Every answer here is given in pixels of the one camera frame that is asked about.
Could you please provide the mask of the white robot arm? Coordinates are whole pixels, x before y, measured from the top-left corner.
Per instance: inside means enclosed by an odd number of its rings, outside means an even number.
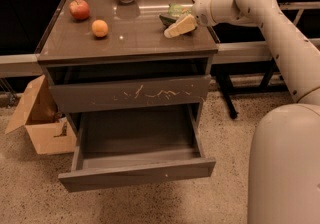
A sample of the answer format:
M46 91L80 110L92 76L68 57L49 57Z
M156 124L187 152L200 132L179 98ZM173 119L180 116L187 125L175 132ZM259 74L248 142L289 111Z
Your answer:
M194 0L164 35L255 25L294 100L259 122L250 149L248 224L320 224L320 51L277 0Z

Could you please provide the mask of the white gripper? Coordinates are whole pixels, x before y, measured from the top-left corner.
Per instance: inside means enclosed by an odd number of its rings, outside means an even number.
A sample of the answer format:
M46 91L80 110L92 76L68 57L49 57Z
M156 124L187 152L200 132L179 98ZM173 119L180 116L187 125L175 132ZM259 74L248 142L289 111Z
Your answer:
M235 0L193 0L191 14L181 16L165 31L166 38L186 34L201 26L216 26L220 23L235 24L238 18L238 7Z

